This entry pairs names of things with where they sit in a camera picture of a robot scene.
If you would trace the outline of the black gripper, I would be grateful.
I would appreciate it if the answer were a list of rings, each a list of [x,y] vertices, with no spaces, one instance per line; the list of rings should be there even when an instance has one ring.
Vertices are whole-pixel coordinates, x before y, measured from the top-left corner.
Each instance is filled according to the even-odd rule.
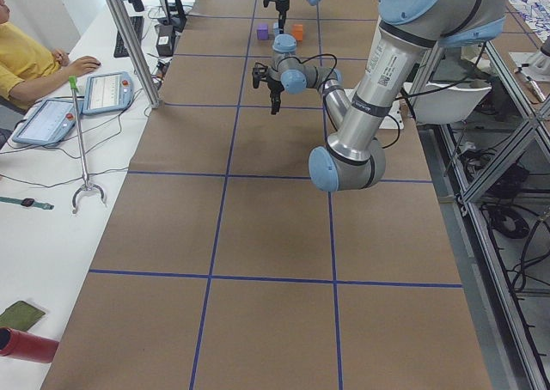
[[[254,89],[258,89],[264,82],[270,90],[271,115],[276,115],[280,111],[280,95],[284,91],[282,83],[275,79],[271,73],[271,67],[256,62],[252,68],[252,84]]]
[[[290,0],[262,0],[263,7],[267,8],[271,3],[275,4],[276,11],[278,12],[278,31],[284,32],[285,14],[290,9]]]

